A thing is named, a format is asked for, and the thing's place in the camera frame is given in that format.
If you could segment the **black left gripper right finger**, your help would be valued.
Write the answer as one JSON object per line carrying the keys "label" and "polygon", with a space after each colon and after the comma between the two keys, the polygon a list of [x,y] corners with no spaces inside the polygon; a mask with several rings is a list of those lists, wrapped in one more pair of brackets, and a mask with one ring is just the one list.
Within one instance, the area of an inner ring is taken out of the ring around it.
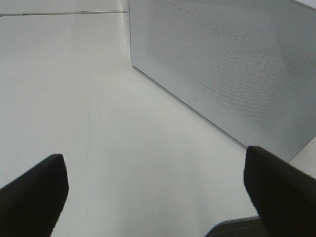
{"label": "black left gripper right finger", "polygon": [[246,149],[243,182],[271,237],[316,235],[316,180],[259,146]]}

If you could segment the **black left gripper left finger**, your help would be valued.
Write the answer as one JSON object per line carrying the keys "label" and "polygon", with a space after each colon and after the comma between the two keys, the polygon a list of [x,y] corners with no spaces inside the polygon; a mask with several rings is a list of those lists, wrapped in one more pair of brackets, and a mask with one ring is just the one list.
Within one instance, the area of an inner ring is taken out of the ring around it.
{"label": "black left gripper left finger", "polygon": [[64,157],[53,154],[0,190],[2,237],[49,237],[65,205],[69,183]]}

